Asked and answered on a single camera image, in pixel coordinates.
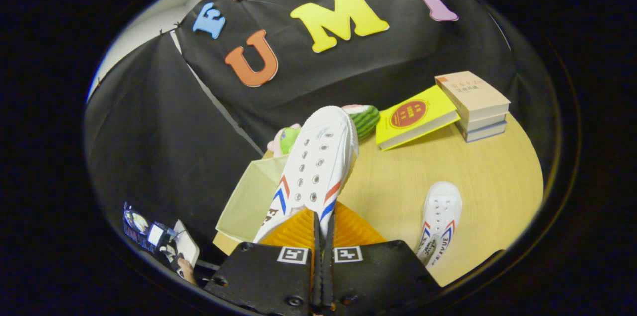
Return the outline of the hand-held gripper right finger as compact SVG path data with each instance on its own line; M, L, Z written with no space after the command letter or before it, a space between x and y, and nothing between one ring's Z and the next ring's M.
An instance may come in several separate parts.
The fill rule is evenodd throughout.
M402 240L385 241L337 202L322 252L322 307L329 316L393 316L428 303L441 287Z

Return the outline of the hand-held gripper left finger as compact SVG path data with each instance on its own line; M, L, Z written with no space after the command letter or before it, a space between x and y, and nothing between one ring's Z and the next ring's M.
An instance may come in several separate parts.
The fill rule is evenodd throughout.
M261 244L239 244L205 291L268 316L309 316L318 238L316 215L300 211Z

